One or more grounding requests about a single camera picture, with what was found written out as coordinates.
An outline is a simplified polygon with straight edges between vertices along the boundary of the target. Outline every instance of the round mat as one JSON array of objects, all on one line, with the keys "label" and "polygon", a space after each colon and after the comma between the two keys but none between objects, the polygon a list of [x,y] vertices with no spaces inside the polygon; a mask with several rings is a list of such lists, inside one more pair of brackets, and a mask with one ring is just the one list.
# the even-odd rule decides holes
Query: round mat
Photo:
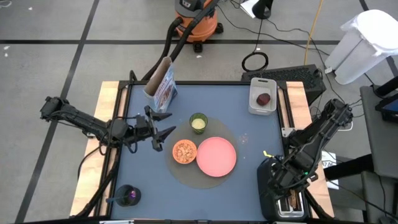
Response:
[{"label": "round mat", "polygon": [[167,166],[172,175],[184,185],[196,189],[209,189],[222,184],[232,173],[233,170],[222,177],[210,177],[200,170],[196,160],[189,164],[179,164],[173,158],[173,146],[181,139],[189,139],[198,147],[204,140],[210,137],[221,137],[229,141],[235,149],[236,158],[238,158],[238,144],[232,132],[218,119],[209,118],[206,130],[203,134],[195,134],[189,124],[189,121],[183,122],[178,126],[169,137],[165,144],[165,157]]},{"label": "round mat", "polygon": [[226,139],[211,137],[198,147],[199,168],[211,177],[222,177],[234,169],[236,153],[234,146]]}]

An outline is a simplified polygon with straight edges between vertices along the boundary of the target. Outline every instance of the blue tabletop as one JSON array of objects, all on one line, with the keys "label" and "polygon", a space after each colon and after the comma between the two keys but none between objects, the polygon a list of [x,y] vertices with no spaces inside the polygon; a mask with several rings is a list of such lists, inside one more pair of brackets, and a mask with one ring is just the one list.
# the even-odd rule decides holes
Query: blue tabletop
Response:
[{"label": "blue tabletop", "polygon": [[[131,154],[122,149],[116,189],[124,184],[139,188],[141,201],[133,207],[114,204],[111,218],[172,220],[264,220],[257,189],[257,167],[263,151],[282,154],[277,112],[260,116],[248,112],[249,85],[177,85],[178,95],[167,112],[173,115],[156,123],[159,130],[188,120],[201,112],[223,122],[234,134],[238,148],[236,167],[230,177],[211,189],[181,184],[166,165],[165,152],[152,149],[150,139]],[[143,85],[134,85],[128,116],[144,113],[148,99]]]}]

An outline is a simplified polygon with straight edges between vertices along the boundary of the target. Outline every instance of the green glass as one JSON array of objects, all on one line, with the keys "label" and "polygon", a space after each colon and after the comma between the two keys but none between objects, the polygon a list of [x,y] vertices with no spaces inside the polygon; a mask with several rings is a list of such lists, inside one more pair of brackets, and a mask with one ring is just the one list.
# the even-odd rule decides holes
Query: green glass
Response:
[{"label": "green glass", "polygon": [[[204,128],[195,129],[194,127],[192,127],[192,121],[193,121],[194,119],[197,119],[197,118],[200,118],[200,119],[202,119],[202,120],[205,122],[205,127],[204,127]],[[194,131],[196,134],[202,134],[202,133],[205,132],[205,129],[206,129],[206,126],[207,126],[207,117],[206,117],[206,115],[204,115],[203,113],[194,113],[194,114],[191,116],[191,118],[189,119],[189,124],[190,124],[190,126],[192,127],[193,131]]]}]

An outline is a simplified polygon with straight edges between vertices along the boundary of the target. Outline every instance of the concrete floor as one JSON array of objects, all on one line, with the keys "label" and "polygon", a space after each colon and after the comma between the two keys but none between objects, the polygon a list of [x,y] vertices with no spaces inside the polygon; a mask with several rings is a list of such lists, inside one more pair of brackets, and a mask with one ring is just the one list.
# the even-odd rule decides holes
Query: concrete floor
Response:
[{"label": "concrete floor", "polygon": [[[80,110],[92,114],[102,81],[128,79],[130,69],[138,78],[142,77],[163,49],[162,44],[152,42],[137,41],[129,45],[88,43],[81,45],[81,55],[76,54],[95,1],[15,0],[11,6],[0,9],[0,100],[3,105],[0,108],[0,142],[3,145],[0,150],[0,223],[16,221],[42,150],[50,126],[39,119],[45,97],[59,96],[67,75],[72,74],[67,98]],[[164,40],[174,19],[173,0],[98,2],[87,40]],[[381,9],[398,19],[398,1],[367,0],[366,3],[370,9]],[[258,20],[234,9],[228,1],[221,2],[220,7],[235,25],[258,30]],[[309,31],[317,7],[318,0],[275,1],[271,20],[280,29]],[[363,7],[359,0],[325,0],[313,38],[341,40],[344,32],[340,25],[360,12]],[[257,38],[256,34],[234,28],[221,14],[218,18],[224,24],[224,33],[214,35],[212,39]],[[298,31],[278,32],[267,21],[264,21],[262,31],[280,39],[306,41],[308,38]],[[35,40],[67,41],[46,43]],[[269,68],[303,63],[304,50],[296,46],[270,42],[258,47],[269,56]],[[334,45],[318,47],[330,53]],[[175,77],[178,80],[239,80],[243,72],[241,61],[253,48],[254,44],[208,44],[199,54],[201,58],[197,58],[192,46],[186,45],[175,61]],[[74,72],[71,64],[78,56]],[[316,52],[310,51],[308,61],[322,67]],[[248,63],[258,67],[262,60],[253,58]],[[372,68],[368,75],[376,84],[393,78],[386,61]],[[334,79],[331,84],[346,102],[353,103],[359,99],[359,88],[370,85],[370,82],[360,77],[349,85],[341,86]],[[336,98],[327,80],[325,85],[328,89],[322,97],[321,108],[329,99]],[[362,114],[362,108],[356,107],[354,113]],[[68,217],[75,193],[77,167],[85,147],[86,138],[79,131],[57,126],[25,222]],[[349,158],[370,153],[364,118],[354,120],[352,131],[336,134],[326,149]]]}]

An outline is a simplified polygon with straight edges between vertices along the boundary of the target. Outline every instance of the wooden table frame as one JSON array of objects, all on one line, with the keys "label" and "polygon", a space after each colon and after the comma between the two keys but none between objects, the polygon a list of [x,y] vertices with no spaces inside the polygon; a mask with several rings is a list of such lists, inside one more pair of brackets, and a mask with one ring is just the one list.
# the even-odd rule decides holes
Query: wooden table frame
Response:
[{"label": "wooden table frame", "polygon": [[[127,108],[124,107],[126,98],[129,98],[127,97],[127,88],[125,88],[128,83],[129,82],[123,81],[102,83],[94,113],[94,116],[96,118],[107,121],[115,116],[123,116],[123,114],[127,111]],[[286,97],[284,96],[284,92],[287,93],[289,96],[288,99],[290,106],[285,103]],[[282,91],[282,89],[278,89],[280,110],[282,113],[281,118],[284,122],[285,128],[289,128],[289,116],[291,116],[290,119],[293,119],[294,128],[304,129],[312,122],[312,120],[307,104],[307,98],[305,96],[303,83],[287,82],[286,91],[284,92]],[[120,99],[118,104],[115,103],[116,99]],[[289,115],[287,108],[290,108],[291,115]],[[96,147],[98,147],[98,140],[89,139],[86,146],[85,155],[87,155]],[[78,212],[80,212],[87,204],[87,202],[92,198],[93,194],[100,184],[101,174],[105,175],[102,170],[110,170],[116,153],[117,149],[110,149],[107,157],[103,157],[99,153],[94,153],[82,165],[81,174],[76,187],[75,197],[73,199],[70,215],[76,215]],[[329,191],[326,185],[325,174],[323,173],[323,166],[321,162],[318,166],[317,174],[318,180],[311,183],[308,189],[314,196],[315,200],[327,212],[327,214],[334,216]],[[114,187],[115,183],[116,181],[113,181],[113,183],[111,183],[105,190],[102,196],[101,208],[97,209],[96,211],[98,215],[107,214],[107,204],[105,202],[105,199],[108,198],[111,187]]]}]

